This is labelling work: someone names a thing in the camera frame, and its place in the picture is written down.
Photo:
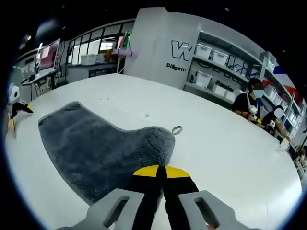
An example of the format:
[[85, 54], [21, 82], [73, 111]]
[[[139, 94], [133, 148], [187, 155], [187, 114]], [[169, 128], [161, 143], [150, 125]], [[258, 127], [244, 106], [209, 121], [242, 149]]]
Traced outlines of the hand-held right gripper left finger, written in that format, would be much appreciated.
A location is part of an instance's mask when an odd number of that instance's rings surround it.
[[116, 188], [89, 207], [85, 219], [61, 230], [150, 230], [162, 196], [159, 165], [135, 171], [125, 188]]

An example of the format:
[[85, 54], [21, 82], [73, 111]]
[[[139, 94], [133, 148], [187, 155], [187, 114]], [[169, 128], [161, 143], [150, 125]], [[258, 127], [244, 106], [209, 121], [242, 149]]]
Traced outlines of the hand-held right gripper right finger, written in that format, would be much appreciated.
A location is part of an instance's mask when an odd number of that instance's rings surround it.
[[249, 230], [237, 220], [235, 211], [207, 190], [199, 190], [190, 175], [179, 168], [165, 167], [165, 210], [173, 230]]

